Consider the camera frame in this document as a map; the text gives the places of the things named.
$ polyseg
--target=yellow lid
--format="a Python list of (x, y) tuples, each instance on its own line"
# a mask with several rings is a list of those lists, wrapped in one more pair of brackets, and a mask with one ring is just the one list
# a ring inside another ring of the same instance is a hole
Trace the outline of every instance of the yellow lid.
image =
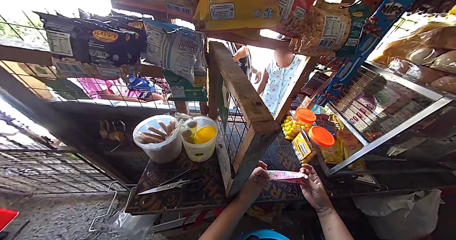
[(321, 147), (331, 147), (335, 142), (331, 132), (320, 126), (313, 126), (309, 130), (309, 137)]
[(298, 120), (305, 123), (312, 124), (316, 121), (316, 115), (311, 110), (304, 107), (298, 107), (294, 115)]
[(204, 144), (212, 140), (217, 134), (217, 130), (213, 126), (204, 126), (195, 134), (195, 144)]

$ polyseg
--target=blue object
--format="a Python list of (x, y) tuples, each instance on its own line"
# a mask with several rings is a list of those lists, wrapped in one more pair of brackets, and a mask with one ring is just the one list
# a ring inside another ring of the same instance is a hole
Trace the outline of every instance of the blue object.
[(247, 240), (250, 236), (256, 236), (255, 238), (251, 239), (263, 239), (263, 240), (289, 240), (282, 234), (277, 233), (273, 230), (255, 230), (246, 234), (238, 235), (236, 240)]
[(130, 89), (139, 90), (142, 92), (155, 92), (154, 85), (150, 83), (148, 80), (139, 79), (133, 75), (128, 75), (128, 80), (130, 82), (127, 82), (127, 86)]

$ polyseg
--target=pink wrapper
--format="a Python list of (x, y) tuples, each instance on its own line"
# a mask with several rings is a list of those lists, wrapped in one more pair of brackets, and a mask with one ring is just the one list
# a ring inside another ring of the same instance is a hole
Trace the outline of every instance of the pink wrapper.
[(269, 179), (276, 181), (285, 181), (289, 183), (301, 184), (302, 178), (308, 178), (304, 173), (295, 173), (287, 171), (266, 171), (269, 174)]

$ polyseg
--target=pink shirt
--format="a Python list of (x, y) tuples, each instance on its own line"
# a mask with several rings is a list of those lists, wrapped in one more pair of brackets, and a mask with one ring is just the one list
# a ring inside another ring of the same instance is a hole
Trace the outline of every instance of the pink shirt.
[(84, 92), (93, 99), (103, 99), (97, 91), (109, 90), (111, 94), (123, 97), (139, 97), (141, 92), (130, 90), (123, 80), (99, 80), (95, 78), (77, 78), (77, 81), (83, 86)]

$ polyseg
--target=glass display case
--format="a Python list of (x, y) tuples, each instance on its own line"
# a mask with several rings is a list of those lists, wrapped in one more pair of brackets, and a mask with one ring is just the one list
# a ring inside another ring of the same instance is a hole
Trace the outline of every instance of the glass display case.
[[(366, 62), (326, 106), (343, 125), (336, 144), (345, 157), (336, 164), (320, 154), (319, 163), (328, 176), (452, 171), (455, 101), (455, 95)], [(356, 137), (355, 144), (342, 132)]]

